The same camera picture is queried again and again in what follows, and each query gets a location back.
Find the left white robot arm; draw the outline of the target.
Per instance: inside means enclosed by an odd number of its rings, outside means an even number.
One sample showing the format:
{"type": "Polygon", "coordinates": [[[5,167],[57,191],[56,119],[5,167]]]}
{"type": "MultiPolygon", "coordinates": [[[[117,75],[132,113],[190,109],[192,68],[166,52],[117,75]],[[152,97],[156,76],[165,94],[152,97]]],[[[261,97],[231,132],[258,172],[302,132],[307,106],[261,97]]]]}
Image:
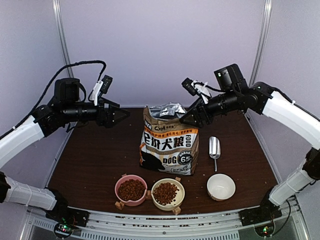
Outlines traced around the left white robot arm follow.
{"type": "MultiPolygon", "coordinates": [[[[85,88],[78,78],[57,80],[49,103],[36,107],[20,126],[1,138],[0,165],[3,167],[22,150],[59,128],[71,131],[70,123],[94,121],[100,127],[112,128],[128,118],[129,111],[103,97],[112,81],[112,77],[104,76],[95,84],[92,93],[80,100],[80,91],[84,92],[85,88]]],[[[78,217],[58,191],[15,181],[3,172],[0,174],[0,201],[40,208],[48,218],[68,225],[78,217]]]]}

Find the brown dog food bag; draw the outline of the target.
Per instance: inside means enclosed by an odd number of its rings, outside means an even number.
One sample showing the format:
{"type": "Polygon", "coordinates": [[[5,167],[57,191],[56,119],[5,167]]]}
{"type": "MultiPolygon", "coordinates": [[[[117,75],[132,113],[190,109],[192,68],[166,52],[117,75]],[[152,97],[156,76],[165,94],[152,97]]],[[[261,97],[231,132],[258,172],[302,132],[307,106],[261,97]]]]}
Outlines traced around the brown dog food bag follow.
{"type": "Polygon", "coordinates": [[[147,170],[192,176],[199,155],[199,129],[180,122],[180,103],[145,106],[139,165],[147,170]]]}

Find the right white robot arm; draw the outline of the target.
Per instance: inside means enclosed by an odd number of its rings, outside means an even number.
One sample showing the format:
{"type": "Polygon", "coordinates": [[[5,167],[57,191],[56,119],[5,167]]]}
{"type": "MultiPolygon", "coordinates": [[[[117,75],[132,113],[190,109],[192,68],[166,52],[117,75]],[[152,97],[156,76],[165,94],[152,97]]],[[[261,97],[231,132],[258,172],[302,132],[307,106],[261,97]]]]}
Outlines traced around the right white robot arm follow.
{"type": "Polygon", "coordinates": [[[214,97],[206,92],[210,86],[205,83],[189,78],[182,82],[182,86],[192,96],[197,95],[199,98],[180,119],[181,123],[201,128],[204,124],[211,124],[215,116],[232,111],[246,113],[250,109],[283,124],[311,145],[311,150],[297,170],[270,189],[258,207],[239,212],[244,226],[280,217],[280,205],[320,179],[320,120],[276,87],[264,82],[248,86],[235,63],[214,71],[214,75],[220,87],[219,95],[214,97]]]}

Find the metal food scoop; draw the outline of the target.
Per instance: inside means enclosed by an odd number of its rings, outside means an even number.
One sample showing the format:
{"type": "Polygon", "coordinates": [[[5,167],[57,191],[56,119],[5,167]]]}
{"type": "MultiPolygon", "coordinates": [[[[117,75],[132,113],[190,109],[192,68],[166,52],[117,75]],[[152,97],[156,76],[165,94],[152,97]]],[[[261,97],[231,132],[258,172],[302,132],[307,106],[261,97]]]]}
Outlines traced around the metal food scoop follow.
{"type": "Polygon", "coordinates": [[[220,140],[215,136],[209,138],[209,156],[214,160],[214,171],[217,172],[217,159],[221,156],[221,144],[220,140]]]}

